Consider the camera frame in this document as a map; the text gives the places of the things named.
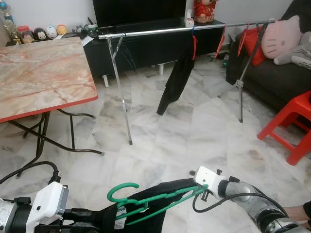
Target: tv stand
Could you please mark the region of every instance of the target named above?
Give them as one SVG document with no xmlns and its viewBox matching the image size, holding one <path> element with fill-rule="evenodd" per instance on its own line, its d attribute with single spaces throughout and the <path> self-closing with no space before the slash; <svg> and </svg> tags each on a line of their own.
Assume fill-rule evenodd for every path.
<svg viewBox="0 0 311 233">
<path fill-rule="evenodd" d="M 183 22 L 183 18 L 171 18 L 156 21 L 147 21 L 140 23 L 129 23 L 115 26 L 116 33 L 132 33 L 141 31 L 159 30 L 165 28 L 178 27 Z"/>
<path fill-rule="evenodd" d="M 208 25 L 221 23 L 222 22 L 215 20 Z M 215 52 L 222 37 L 223 30 L 223 28 L 214 28 L 195 31 L 194 34 L 198 39 L 198 55 Z M 186 41 L 189 41 L 190 35 L 190 31 L 184 31 L 168 34 L 125 37 L 123 38 L 122 46 L 116 56 L 118 71 L 123 72 L 133 70 L 132 66 L 129 64 L 129 59 L 126 58 L 126 55 L 128 54 L 126 48 L 131 53 L 136 68 L 164 64 L 179 59 L 183 48 L 186 46 Z M 112 39 L 113 49 L 116 48 L 117 43 L 118 39 Z M 114 74 L 107 40 L 94 39 L 84 46 L 84 50 L 94 78 L 105 78 L 103 75 Z"/>
</svg>

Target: black clothing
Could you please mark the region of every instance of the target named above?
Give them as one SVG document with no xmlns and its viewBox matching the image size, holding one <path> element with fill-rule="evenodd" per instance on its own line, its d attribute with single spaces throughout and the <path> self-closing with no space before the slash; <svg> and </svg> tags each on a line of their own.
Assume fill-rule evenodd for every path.
<svg viewBox="0 0 311 233">
<path fill-rule="evenodd" d="M 311 201 L 305 203 L 305 204 L 303 205 L 303 208 L 304 208 L 304 210 L 305 210 L 305 212 L 306 212 L 306 215 L 307 215 L 309 218 L 311 218 Z"/>
<path fill-rule="evenodd" d="M 164 193 L 167 193 L 167 194 L 173 193 L 178 189 L 188 188 L 188 187 L 193 187 L 193 186 L 197 186 L 197 184 L 193 181 L 192 178 L 172 181 L 172 182 L 165 182 L 157 186 L 148 188 L 139 193 L 136 193 L 128 197 L 128 199 L 142 200 L 142 199 L 146 199 L 146 198 L 164 194 Z M 180 200 L 182 196 L 183 194 L 179 194 L 173 198 L 158 199 L 158 200 L 149 202 L 148 203 L 149 209 L 147 209 L 143 213 L 138 213 L 132 216 L 128 216 L 125 223 L 135 221 L 159 209 L 162 209 L 163 207 L 166 207 L 169 204 L 177 200 Z M 137 206 L 134 204 L 125 205 L 127 213 L 133 210 L 136 210 L 140 207 L 141 206 Z M 119 229 L 119 230 L 114 229 L 116 214 L 117 214 L 117 204 L 109 206 L 99 211 L 96 214 L 95 221 L 102 222 L 104 233 L 161 233 L 162 232 L 162 225 L 163 225 L 163 221 L 165 217 L 165 211 L 149 219 L 146 219 L 142 222 L 139 222 L 139 223 L 136 223 L 130 226 L 125 225 L 124 229 Z"/>
<path fill-rule="evenodd" d="M 197 39 L 189 37 L 189 42 L 182 55 L 176 62 L 173 71 L 165 84 L 166 88 L 162 95 L 157 113 L 162 116 L 170 103 L 179 99 L 194 67 Z"/>
</svg>

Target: red figurine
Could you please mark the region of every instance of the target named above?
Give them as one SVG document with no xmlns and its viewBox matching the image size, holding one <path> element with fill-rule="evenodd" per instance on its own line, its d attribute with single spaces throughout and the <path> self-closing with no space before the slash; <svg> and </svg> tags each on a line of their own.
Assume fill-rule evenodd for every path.
<svg viewBox="0 0 311 233">
<path fill-rule="evenodd" d="M 199 23 L 212 22 L 214 20 L 214 9 L 216 7 L 217 0 L 195 0 L 194 21 Z"/>
</svg>

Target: clothes drying rack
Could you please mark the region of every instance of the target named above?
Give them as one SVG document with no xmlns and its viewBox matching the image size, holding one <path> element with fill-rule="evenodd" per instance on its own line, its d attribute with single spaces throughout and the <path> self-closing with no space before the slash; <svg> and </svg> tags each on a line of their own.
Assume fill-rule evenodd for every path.
<svg viewBox="0 0 311 233">
<path fill-rule="evenodd" d="M 241 77 L 236 81 L 235 86 L 239 89 L 239 102 L 240 102 L 240 118 L 239 121 L 243 123 L 243 103 L 242 103 L 242 95 L 243 95 L 243 78 L 245 77 L 246 71 L 255 56 L 255 53 L 261 44 L 262 37 L 266 31 L 266 28 L 270 23 L 275 23 L 275 20 L 266 20 L 266 21 L 255 21 L 255 22 L 248 22 L 248 23 L 234 23 L 234 24 L 214 24 L 214 25 L 203 25 L 203 26 L 194 26 L 194 27 L 180 27 L 180 28 L 172 28 L 172 29 L 162 29 L 162 30 L 152 30 L 152 31 L 142 31 L 142 32 L 133 32 L 133 33 L 115 33 L 115 34 L 105 34 L 105 35 L 99 35 L 99 39 L 106 39 L 108 41 L 108 46 L 109 46 L 109 52 L 110 52 L 110 58 L 112 61 L 112 66 L 115 72 L 117 84 L 118 84 L 118 89 L 120 92 L 120 97 L 121 97 L 121 102 L 122 102 L 122 108 L 124 112 L 124 117 L 125 117 L 125 122 L 126 122 L 126 127 L 127 127 L 127 133 L 128 133 L 128 138 L 129 138 L 129 143 L 130 145 L 133 144 L 132 141 L 132 136 L 131 136 L 131 131 L 130 131 L 130 126 L 128 123 L 128 117 L 127 117 L 127 110 L 126 110 L 126 105 L 125 105 L 125 100 L 121 88 L 121 83 L 120 83 L 120 78 L 119 78 L 119 73 L 118 73 L 118 68 L 117 68 L 117 63 L 116 63 L 116 56 L 119 51 L 120 45 L 122 43 L 122 40 L 124 37 L 132 37 L 132 36 L 144 36 L 144 35 L 154 35 L 154 34 L 165 34 L 165 33 L 177 33 L 177 32 L 185 32 L 185 31 L 192 31 L 192 30 L 208 30 L 208 29 L 214 29 L 214 28 L 225 28 L 225 27 L 239 27 L 239 26 L 247 26 L 247 25 L 256 25 L 258 29 L 258 39 L 256 42 L 256 45 L 254 47 L 254 50 L 249 57 L 245 68 L 242 72 Z M 263 24 L 261 32 L 259 31 L 259 25 Z M 117 47 L 115 50 L 112 47 L 112 39 L 114 38 L 119 38 Z"/>
</svg>

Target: sofa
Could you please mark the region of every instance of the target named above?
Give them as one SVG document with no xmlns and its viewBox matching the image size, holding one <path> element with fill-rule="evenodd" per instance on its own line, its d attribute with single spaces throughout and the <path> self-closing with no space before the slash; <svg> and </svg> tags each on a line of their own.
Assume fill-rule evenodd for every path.
<svg viewBox="0 0 311 233">
<path fill-rule="evenodd" d="M 293 0 L 281 20 L 295 15 L 300 18 L 301 32 L 311 31 L 311 1 Z M 232 45 L 226 71 L 226 81 L 232 85 L 240 78 L 249 58 L 244 47 L 237 56 L 240 37 Z M 277 66 L 273 59 L 266 59 L 258 66 L 251 64 L 243 81 L 251 93 L 281 110 L 292 98 L 311 90 L 311 70 L 292 63 Z"/>
</svg>

